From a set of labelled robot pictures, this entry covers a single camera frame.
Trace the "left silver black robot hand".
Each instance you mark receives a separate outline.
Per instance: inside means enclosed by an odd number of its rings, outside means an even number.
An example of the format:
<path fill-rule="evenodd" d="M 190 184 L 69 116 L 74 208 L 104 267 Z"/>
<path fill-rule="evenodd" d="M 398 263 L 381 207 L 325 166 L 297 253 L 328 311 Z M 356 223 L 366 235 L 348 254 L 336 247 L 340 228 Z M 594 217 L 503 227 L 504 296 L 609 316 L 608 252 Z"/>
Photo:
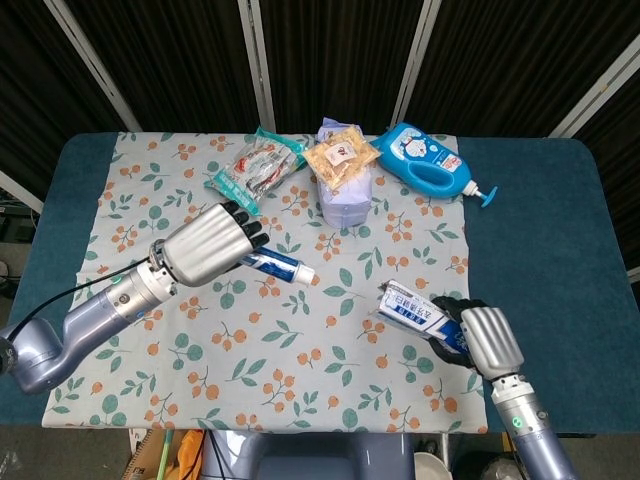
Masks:
<path fill-rule="evenodd" d="M 238 203 L 217 203 L 156 241 L 150 248 L 150 270 L 175 283 L 198 287 L 235 268 L 268 242 L 262 224 Z"/>

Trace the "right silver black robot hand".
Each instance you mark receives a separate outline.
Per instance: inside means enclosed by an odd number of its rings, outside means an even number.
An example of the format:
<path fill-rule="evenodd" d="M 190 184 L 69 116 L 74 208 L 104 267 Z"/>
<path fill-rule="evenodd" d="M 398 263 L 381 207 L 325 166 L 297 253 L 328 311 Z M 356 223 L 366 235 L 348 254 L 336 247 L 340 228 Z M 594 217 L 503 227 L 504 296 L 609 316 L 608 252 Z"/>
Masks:
<path fill-rule="evenodd" d="M 435 297 L 432 302 L 456 322 L 464 335 L 468 353 L 453 353 L 434 337 L 428 339 L 434 353 L 445 363 L 475 369 L 488 381 L 516 375 L 524 357 L 500 308 L 478 299 Z"/>

